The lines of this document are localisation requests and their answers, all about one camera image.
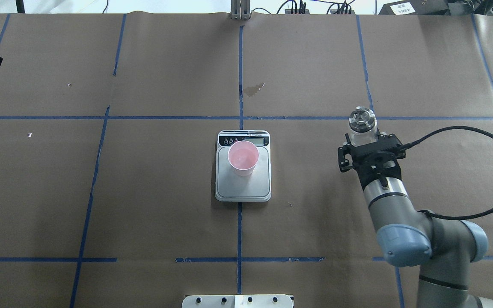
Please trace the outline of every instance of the digital kitchen scale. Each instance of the digital kitchen scale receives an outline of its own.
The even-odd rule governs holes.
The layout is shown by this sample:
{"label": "digital kitchen scale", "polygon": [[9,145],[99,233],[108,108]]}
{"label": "digital kitchen scale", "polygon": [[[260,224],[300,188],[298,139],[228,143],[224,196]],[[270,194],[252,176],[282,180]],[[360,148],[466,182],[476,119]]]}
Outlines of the digital kitchen scale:
{"label": "digital kitchen scale", "polygon": [[[233,171],[227,152],[235,142],[246,140],[258,148],[260,157],[254,171],[241,177]],[[223,130],[216,150],[216,199],[236,202],[266,202],[271,198],[270,134],[265,130]]]}

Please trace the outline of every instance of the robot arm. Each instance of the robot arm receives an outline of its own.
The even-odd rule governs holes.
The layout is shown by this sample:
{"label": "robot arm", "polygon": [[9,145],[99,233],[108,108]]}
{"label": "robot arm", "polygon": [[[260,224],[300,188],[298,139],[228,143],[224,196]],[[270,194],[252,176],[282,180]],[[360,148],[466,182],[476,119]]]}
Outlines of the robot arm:
{"label": "robot arm", "polygon": [[413,208],[397,162],[406,157],[405,148],[395,135],[379,132],[370,109],[357,107],[351,114],[346,140],[338,148],[340,170],[358,174],[385,261],[395,267],[421,265],[417,308],[493,308],[493,301],[467,290],[469,264],[488,248],[482,228]]}

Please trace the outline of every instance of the electronic device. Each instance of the electronic device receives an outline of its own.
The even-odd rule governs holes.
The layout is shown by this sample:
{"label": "electronic device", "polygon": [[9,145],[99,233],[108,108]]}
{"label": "electronic device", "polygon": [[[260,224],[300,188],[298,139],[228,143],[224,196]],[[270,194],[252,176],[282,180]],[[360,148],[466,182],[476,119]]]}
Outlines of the electronic device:
{"label": "electronic device", "polygon": [[[233,171],[227,152],[234,142],[249,141],[260,154],[251,175]],[[220,201],[265,202],[271,198],[270,134],[265,130],[223,130],[217,137],[215,196]]]}
{"label": "electronic device", "polygon": [[444,15],[448,12],[447,0],[404,0],[382,6],[380,15]]}

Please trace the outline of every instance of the pink plastic cup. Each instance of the pink plastic cup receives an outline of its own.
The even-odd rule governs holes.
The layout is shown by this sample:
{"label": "pink plastic cup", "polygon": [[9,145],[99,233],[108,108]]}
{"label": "pink plastic cup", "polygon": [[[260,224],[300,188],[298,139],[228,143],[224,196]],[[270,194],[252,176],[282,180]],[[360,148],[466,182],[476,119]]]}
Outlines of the pink plastic cup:
{"label": "pink plastic cup", "polygon": [[252,174],[258,163],[258,158],[260,158],[258,148],[246,140],[235,142],[227,152],[229,164],[233,167],[233,171],[241,177]]}

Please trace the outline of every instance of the black cable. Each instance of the black cable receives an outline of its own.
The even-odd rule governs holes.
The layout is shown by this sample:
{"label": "black cable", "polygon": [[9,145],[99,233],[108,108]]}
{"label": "black cable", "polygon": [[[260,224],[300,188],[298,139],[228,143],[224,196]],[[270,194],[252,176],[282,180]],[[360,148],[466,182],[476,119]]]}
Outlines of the black cable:
{"label": "black cable", "polygon": [[332,1],[322,1],[322,0],[311,0],[311,1],[335,4],[335,2]]}
{"label": "black cable", "polygon": [[104,14],[104,12],[106,12],[106,10],[108,9],[108,6],[110,5],[110,0],[106,0],[106,7],[104,8],[104,10],[102,11],[102,14]]}
{"label": "black cable", "polygon": [[334,2],[333,4],[331,4],[331,5],[328,7],[327,14],[328,14],[328,12],[330,12],[330,9],[332,8],[332,6],[334,6],[334,4],[337,4],[337,5],[338,5],[338,10],[340,10],[340,4],[339,4],[339,3],[337,3],[337,2]]}
{"label": "black cable", "polygon": [[483,0],[473,14],[487,15],[493,8],[493,0]]}
{"label": "black cable", "polygon": [[24,10],[24,0],[16,0],[16,12],[20,14],[24,14],[26,12]]}
{"label": "black cable", "polygon": [[271,14],[271,12],[268,11],[268,10],[266,10],[265,8],[255,8],[255,9],[252,10],[252,12],[254,12],[255,10],[264,10],[264,11],[266,11],[266,12],[268,12],[268,13]]}
{"label": "black cable", "polygon": [[277,10],[276,14],[279,14],[280,10],[282,9],[282,7],[287,4],[288,2],[294,2],[294,6],[296,8],[298,8],[298,2],[296,2],[295,0],[286,0],[283,4],[281,4],[281,6],[279,7],[279,9]]}
{"label": "black cable", "polygon": [[332,14],[334,14],[334,15],[337,15],[337,14],[347,14],[347,11],[348,10],[351,10],[351,7],[346,2],[341,3],[342,4],[341,7],[340,7],[339,4],[340,3],[338,3],[338,10],[336,10],[336,12],[333,12]]}
{"label": "black cable", "polygon": [[[436,135],[436,134],[441,133],[441,132],[446,131],[446,130],[452,130],[452,129],[470,130],[470,131],[474,131],[474,132],[479,133],[479,134],[483,134],[483,135],[485,135],[485,136],[490,137],[490,138],[493,139],[493,135],[491,133],[489,133],[489,132],[487,132],[485,130],[482,130],[482,129],[478,129],[478,128],[474,128],[474,127],[470,127],[470,126],[450,126],[450,127],[445,127],[445,128],[437,129],[437,130],[433,131],[432,133],[427,134],[426,136],[424,136],[421,139],[418,139],[418,140],[416,140],[414,142],[411,142],[409,144],[405,144],[405,145],[399,147],[399,149],[401,149],[401,150],[407,150],[409,148],[412,148],[413,146],[417,146],[423,140],[426,140],[427,138],[429,138],[429,137],[431,137],[433,135]],[[446,219],[446,220],[467,220],[467,219],[479,218],[479,217],[482,217],[482,216],[486,216],[486,215],[492,214],[493,213],[493,208],[491,208],[489,210],[486,210],[484,212],[478,213],[478,214],[466,215],[466,216],[446,216],[446,215],[440,215],[440,214],[430,213],[430,212],[427,212],[427,211],[420,211],[420,212],[423,212],[426,215],[431,216],[431,217],[434,217],[434,218],[440,218],[440,219]]]}

